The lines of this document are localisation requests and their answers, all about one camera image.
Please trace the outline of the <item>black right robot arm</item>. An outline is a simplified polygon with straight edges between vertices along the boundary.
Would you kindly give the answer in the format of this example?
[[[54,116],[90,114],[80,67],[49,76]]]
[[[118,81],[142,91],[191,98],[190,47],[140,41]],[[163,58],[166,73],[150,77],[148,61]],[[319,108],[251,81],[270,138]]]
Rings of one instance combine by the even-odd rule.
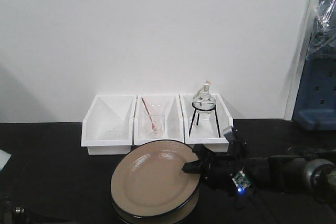
[[[197,160],[183,165],[183,172],[199,174],[208,187],[231,196],[248,197],[259,190],[308,194],[322,204],[335,206],[335,151],[289,148],[288,154],[249,156],[247,143],[229,126],[223,135],[226,152],[215,153],[203,144],[192,148]]]

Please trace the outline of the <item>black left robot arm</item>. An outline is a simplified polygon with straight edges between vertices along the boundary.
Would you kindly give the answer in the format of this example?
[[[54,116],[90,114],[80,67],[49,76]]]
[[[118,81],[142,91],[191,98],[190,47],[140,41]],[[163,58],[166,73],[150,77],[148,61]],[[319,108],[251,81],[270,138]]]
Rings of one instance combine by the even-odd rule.
[[[1,194],[1,224],[7,223],[30,223],[30,219],[24,208],[12,206],[10,197]]]

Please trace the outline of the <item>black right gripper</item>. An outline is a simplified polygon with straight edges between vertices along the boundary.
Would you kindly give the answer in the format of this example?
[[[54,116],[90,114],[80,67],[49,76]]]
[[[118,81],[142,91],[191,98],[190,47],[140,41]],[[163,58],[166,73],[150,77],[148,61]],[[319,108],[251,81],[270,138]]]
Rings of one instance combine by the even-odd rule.
[[[248,157],[247,143],[238,139],[237,130],[234,129],[236,138],[228,142],[225,152],[216,153],[203,144],[195,144],[192,148],[198,160],[186,162],[182,171],[188,174],[200,174],[201,180],[212,189],[222,189],[230,196],[242,196],[247,193],[247,188],[238,192],[232,178],[238,171],[244,171],[244,160]]]

